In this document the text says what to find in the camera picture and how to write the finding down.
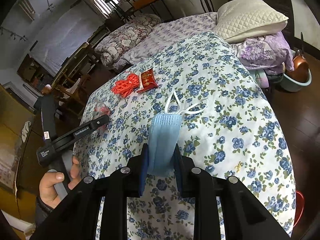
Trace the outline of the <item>left hand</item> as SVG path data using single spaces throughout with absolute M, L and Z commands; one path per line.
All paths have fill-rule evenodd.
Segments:
M 70 175 L 71 182 L 68 184 L 70 190 L 72 190 L 81 181 L 80 178 L 80 163 L 76 156 L 72 158 L 73 165 L 71 167 Z M 56 208 L 61 202 L 60 197 L 54 186 L 62 183 L 65 179 L 65 175 L 62 172 L 47 172 L 44 174 L 40 181 L 39 191 L 40 199 L 47 206 L 52 209 Z

